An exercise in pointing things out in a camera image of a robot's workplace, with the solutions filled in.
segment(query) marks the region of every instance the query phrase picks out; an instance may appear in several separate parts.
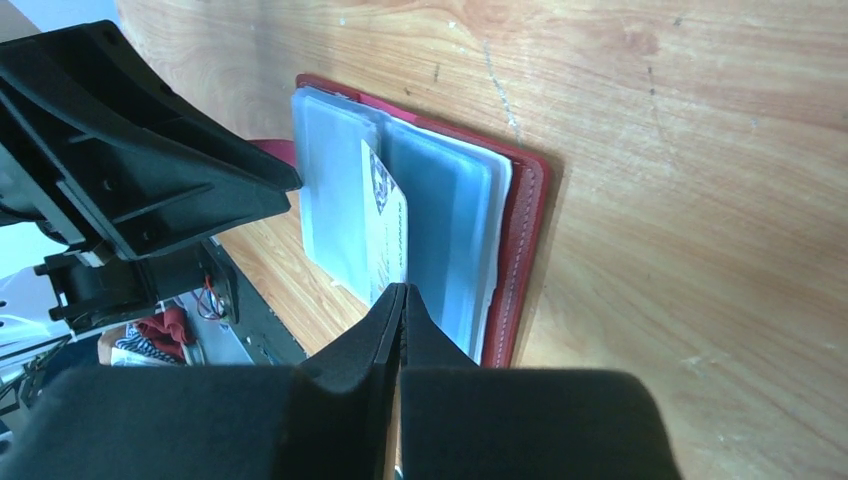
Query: wallet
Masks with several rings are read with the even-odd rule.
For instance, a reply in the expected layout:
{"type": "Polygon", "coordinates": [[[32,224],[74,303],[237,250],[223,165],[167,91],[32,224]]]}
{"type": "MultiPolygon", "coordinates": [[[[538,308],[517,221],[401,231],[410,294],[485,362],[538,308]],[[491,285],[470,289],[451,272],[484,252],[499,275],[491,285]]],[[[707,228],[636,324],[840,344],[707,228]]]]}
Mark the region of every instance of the wallet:
{"type": "MultiPolygon", "coordinates": [[[[343,97],[384,112],[418,129],[478,146],[509,159],[512,173],[506,188],[503,218],[499,219],[496,284],[486,315],[485,330],[480,332],[483,340],[482,355],[479,358],[483,366],[508,367],[515,350],[551,176],[545,160],[532,152],[405,111],[379,98],[318,76],[299,75],[297,87],[312,87],[343,97]]],[[[297,166],[297,146],[293,142],[254,140],[252,143],[282,161],[297,166]]]]}

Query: wooden table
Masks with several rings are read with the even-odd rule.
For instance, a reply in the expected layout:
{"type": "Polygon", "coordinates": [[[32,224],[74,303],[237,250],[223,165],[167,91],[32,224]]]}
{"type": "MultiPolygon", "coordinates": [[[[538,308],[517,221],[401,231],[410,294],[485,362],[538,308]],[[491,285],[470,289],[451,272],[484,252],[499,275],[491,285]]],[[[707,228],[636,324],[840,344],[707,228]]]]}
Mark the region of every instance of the wooden table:
{"type": "MultiPolygon", "coordinates": [[[[317,73],[542,152],[558,173],[517,365],[656,396],[688,478],[848,472],[848,3],[120,0],[186,99],[291,138],[317,73]]],[[[221,235],[304,348],[365,308],[295,208],[221,235]]]]}

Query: white card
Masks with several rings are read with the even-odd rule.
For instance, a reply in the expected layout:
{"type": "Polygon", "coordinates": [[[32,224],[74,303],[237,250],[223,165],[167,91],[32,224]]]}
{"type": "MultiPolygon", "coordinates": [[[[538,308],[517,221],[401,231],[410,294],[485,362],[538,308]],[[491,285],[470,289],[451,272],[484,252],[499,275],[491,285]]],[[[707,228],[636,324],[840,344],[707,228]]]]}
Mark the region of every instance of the white card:
{"type": "Polygon", "coordinates": [[[408,210],[400,187],[365,140],[362,181],[365,251],[373,305],[390,283],[406,282],[408,210]]]}

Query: paper card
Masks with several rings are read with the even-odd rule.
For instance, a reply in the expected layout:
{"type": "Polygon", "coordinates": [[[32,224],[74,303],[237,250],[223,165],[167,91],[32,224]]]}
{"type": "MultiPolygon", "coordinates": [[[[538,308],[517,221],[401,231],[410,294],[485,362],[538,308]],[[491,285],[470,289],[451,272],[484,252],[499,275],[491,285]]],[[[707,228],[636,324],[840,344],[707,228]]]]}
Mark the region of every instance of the paper card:
{"type": "Polygon", "coordinates": [[[406,282],[409,214],[406,197],[365,140],[362,181],[365,251],[373,305],[390,283],[406,282]]]}

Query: red cloth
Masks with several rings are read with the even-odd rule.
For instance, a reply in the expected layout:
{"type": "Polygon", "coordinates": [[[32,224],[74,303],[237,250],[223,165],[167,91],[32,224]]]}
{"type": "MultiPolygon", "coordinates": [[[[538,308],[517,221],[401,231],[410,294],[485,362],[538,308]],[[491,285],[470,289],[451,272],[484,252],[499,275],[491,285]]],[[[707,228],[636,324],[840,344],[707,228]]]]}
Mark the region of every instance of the red cloth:
{"type": "Polygon", "coordinates": [[[185,361],[183,345],[194,345],[197,340],[186,324],[185,311],[171,307],[163,313],[142,318],[135,323],[141,336],[153,342],[159,350],[185,361]]]}

